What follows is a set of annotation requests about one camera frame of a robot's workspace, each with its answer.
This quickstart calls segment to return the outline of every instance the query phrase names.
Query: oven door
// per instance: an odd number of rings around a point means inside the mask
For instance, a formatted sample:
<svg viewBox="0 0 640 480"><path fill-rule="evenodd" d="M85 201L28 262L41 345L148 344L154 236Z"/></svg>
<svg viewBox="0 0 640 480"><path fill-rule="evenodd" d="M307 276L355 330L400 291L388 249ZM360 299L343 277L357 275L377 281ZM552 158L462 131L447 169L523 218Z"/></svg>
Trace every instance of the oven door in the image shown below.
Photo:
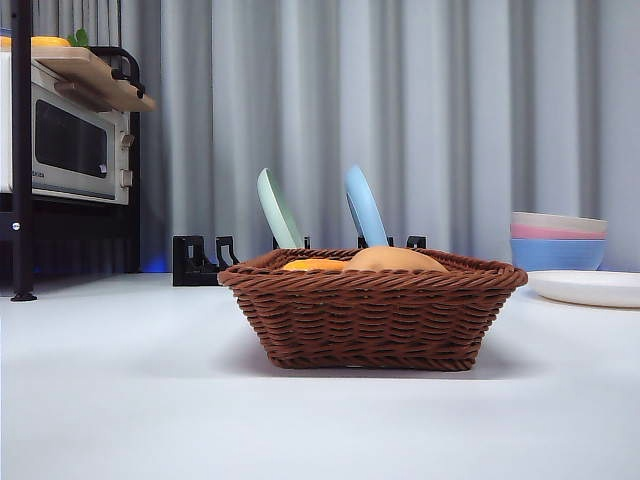
<svg viewBox="0 0 640 480"><path fill-rule="evenodd" d="M115 144L120 126L108 114L86 110L38 84L32 88L34 190L117 201Z"/></svg>

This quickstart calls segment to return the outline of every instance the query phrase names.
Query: wooden cutting board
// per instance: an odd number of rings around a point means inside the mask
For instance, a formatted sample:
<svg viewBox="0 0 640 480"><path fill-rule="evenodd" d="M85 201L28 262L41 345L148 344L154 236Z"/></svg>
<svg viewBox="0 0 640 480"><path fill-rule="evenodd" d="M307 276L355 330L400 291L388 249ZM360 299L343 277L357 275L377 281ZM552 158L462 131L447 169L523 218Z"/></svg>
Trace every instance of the wooden cutting board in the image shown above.
<svg viewBox="0 0 640 480"><path fill-rule="evenodd" d="M111 78L111 67L90 50L82 47L33 47L31 57L60 76L90 88L102 100L121 112L155 110L148 95L138 98L137 88L126 80Z"/></svg>

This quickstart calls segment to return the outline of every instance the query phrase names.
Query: wicker basket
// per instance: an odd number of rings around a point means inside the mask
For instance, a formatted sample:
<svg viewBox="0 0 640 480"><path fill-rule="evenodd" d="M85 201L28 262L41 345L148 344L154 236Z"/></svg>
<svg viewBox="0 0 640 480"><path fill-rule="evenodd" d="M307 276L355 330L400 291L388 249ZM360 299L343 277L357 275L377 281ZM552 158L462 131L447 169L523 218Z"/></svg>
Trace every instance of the wicker basket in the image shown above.
<svg viewBox="0 0 640 480"><path fill-rule="evenodd" d="M416 249L448 273L286 271L359 250L274 250L219 274L271 362L283 368L470 369L484 332L527 274L500 262Z"/></svg>

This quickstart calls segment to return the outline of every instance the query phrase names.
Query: blue bowl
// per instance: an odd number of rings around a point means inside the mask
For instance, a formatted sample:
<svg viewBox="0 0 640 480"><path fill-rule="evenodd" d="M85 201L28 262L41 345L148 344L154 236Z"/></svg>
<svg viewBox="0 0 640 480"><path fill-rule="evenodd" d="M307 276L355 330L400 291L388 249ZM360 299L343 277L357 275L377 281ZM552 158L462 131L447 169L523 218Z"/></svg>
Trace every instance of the blue bowl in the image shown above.
<svg viewBox="0 0 640 480"><path fill-rule="evenodd" d="M534 270L597 270L606 240L511 239L513 264Z"/></svg>

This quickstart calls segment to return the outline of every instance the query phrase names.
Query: stacked bowls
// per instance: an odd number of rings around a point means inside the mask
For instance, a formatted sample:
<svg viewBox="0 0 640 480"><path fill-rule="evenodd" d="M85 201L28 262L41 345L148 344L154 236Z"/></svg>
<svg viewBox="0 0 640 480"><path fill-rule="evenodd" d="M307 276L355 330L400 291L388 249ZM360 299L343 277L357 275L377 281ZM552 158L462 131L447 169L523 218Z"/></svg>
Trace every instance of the stacked bowls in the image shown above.
<svg viewBox="0 0 640 480"><path fill-rule="evenodd" d="M597 270L602 263L607 222L593 218L513 212L513 264L527 271Z"/></svg>

